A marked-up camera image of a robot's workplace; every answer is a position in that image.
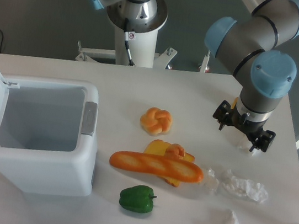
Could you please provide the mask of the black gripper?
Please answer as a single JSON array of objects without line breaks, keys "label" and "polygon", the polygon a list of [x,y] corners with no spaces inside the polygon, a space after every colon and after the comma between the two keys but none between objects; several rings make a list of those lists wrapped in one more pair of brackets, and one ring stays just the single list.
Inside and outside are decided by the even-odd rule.
[{"label": "black gripper", "polygon": [[276,133],[264,130],[263,126],[273,114],[273,111],[259,113],[247,108],[241,98],[236,98],[233,106],[224,100],[212,115],[217,120],[219,130],[225,126],[234,126],[251,140],[249,151],[266,152],[271,146]]}]

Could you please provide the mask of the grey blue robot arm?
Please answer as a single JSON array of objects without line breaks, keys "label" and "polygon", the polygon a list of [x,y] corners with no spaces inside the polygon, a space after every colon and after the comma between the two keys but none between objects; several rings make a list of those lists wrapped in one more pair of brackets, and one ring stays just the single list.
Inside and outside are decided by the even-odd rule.
[{"label": "grey blue robot arm", "polygon": [[[158,31],[168,10],[164,0],[91,0],[105,9],[115,30],[115,61],[155,68]],[[227,68],[242,90],[234,106],[222,102],[213,116],[220,127],[244,133],[252,149],[267,151],[275,138],[263,126],[289,92],[297,67],[276,47],[299,36],[299,0],[242,0],[252,18],[238,24],[231,17],[213,23],[204,41],[209,53]]]}]

